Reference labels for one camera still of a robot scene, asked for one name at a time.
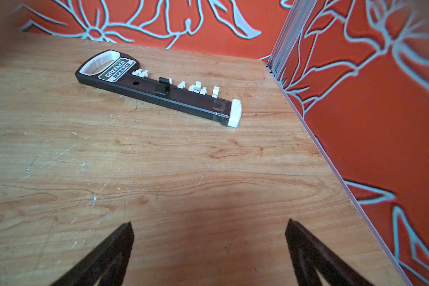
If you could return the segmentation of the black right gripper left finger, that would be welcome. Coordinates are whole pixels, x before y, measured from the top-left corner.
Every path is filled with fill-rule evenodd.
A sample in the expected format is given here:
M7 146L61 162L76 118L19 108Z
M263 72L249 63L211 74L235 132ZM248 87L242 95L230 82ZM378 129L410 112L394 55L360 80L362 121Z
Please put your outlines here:
M54 286L121 286L131 257L134 233L130 222L121 224Z

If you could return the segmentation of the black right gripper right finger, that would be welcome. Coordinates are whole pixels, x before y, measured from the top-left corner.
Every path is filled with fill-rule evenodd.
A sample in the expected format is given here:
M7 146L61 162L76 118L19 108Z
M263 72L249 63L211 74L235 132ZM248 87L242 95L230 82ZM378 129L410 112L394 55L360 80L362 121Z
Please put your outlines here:
M320 286L320 276L331 286L372 284L298 221L288 221L285 237L298 285Z

